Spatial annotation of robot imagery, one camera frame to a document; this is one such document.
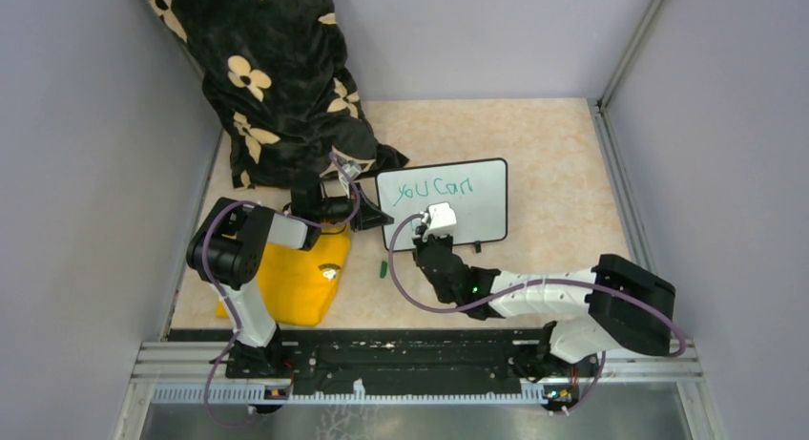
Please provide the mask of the white whiteboard black frame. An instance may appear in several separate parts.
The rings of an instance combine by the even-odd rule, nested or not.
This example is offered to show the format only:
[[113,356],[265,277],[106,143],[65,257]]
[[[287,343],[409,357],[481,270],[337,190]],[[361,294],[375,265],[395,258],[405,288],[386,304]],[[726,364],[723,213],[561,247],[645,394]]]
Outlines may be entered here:
[[441,202],[456,215],[456,245],[508,236],[508,163],[501,157],[385,171],[375,184],[378,204],[394,219],[383,227],[385,248],[403,220]]

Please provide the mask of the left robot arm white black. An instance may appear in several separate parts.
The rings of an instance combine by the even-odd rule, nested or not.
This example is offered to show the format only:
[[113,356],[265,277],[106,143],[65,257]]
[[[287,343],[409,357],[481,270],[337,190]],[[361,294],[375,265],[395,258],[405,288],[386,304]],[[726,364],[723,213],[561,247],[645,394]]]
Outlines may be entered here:
[[221,198],[189,244],[188,267],[215,289],[233,326],[229,378],[289,375],[280,325],[318,325],[338,291],[349,232],[393,221],[360,185],[328,197],[313,173],[294,178],[290,198],[281,212]]

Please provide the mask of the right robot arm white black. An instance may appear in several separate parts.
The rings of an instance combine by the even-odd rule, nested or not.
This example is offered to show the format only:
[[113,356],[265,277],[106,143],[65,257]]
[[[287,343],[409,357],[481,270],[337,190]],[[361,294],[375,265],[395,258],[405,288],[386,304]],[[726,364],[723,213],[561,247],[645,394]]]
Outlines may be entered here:
[[675,287],[616,254],[588,269],[557,275],[518,274],[468,265],[450,236],[413,238],[413,259],[447,313],[486,321],[527,315],[551,319],[539,367],[561,375],[601,351],[670,353]]

